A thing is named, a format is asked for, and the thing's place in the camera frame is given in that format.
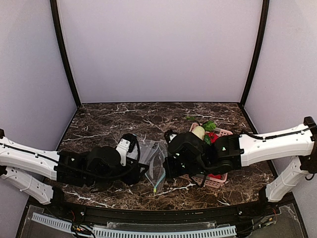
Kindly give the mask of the clear zip bag blue zipper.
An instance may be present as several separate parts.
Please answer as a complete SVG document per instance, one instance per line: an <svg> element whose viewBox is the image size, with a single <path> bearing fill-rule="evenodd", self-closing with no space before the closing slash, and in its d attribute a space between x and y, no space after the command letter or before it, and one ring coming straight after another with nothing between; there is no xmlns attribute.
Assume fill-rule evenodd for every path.
<svg viewBox="0 0 317 238"><path fill-rule="evenodd" d="M156 195L161 192L165 181L165 169L163 163L167 157L167 148L163 142L151 141L149 152L145 157L145 163L149 166L146 178L153 186L153 193Z"/></svg>

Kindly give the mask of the pink red fruit toy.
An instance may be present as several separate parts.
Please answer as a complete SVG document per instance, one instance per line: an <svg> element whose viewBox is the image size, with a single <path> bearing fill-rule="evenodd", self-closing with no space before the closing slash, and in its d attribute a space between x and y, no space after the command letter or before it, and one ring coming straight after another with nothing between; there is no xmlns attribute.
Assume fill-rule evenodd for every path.
<svg viewBox="0 0 317 238"><path fill-rule="evenodd" d="M209 174L208 177L213 178L213 179L221 179L221 175Z"/></svg>

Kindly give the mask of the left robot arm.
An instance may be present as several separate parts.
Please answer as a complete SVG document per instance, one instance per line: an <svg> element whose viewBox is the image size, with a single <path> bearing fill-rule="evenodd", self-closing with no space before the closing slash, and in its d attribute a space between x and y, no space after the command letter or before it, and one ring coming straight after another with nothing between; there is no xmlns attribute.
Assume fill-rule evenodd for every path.
<svg viewBox="0 0 317 238"><path fill-rule="evenodd" d="M124 134L116 147L95 147L91 151L44 151L9 140L0 131L0 177L43 205L62 202L64 193L45 184L35 173L59 183L91 187L116 180L137 184L149 166L140 163L141 148L137 137Z"/></svg>

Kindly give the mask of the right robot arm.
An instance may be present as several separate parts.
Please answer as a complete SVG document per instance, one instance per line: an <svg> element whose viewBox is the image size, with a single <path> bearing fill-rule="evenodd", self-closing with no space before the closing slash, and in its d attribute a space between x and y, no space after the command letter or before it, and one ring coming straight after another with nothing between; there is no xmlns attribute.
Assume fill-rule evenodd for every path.
<svg viewBox="0 0 317 238"><path fill-rule="evenodd" d="M224 135L208 144L197 126L186 133L165 132L168 156L163 167L168 178L182 175L221 175L262 161L291 157L286 169L259 191L263 206L278 203L307 175L317 173L317 124L305 117L302 124L266 134Z"/></svg>

